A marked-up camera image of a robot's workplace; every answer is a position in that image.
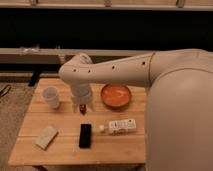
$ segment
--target table leg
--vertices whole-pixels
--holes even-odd
[[[144,164],[138,164],[135,168],[135,171],[146,171]]]
[[[38,171],[48,171],[44,166],[33,166]]]
[[[41,74],[41,70],[36,70],[33,72],[33,75],[28,84],[29,87],[33,87],[36,84],[36,82],[39,80],[40,74]]]

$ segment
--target table surface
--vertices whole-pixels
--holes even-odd
[[[60,107],[51,109],[42,99],[47,86],[59,90]],[[94,110],[87,108],[86,115],[74,112],[68,85],[60,79],[40,79],[11,153],[9,164],[24,165],[74,165],[74,164],[133,164],[145,162],[144,88],[131,87],[132,100],[121,110],[110,110],[101,101],[103,84],[92,84]],[[100,133],[99,125],[111,120],[134,118],[137,131],[112,136]],[[81,123],[92,124],[92,143],[89,149],[80,149]],[[35,145],[40,132],[48,125],[59,130],[58,136],[44,151]]]

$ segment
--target black wall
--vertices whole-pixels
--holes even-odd
[[[213,12],[0,9],[0,47],[213,51]]]

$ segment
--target black device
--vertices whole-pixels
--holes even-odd
[[[81,124],[80,139],[79,139],[80,148],[89,148],[90,147],[91,133],[92,133],[91,124]]]

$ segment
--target floor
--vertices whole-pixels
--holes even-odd
[[[8,94],[0,98],[0,171],[35,171],[33,167],[11,167],[7,164],[25,112],[36,88],[28,87],[31,73],[0,74],[0,90],[11,85]],[[42,77],[55,77],[43,74]],[[48,166],[49,171],[145,171],[138,165]]]

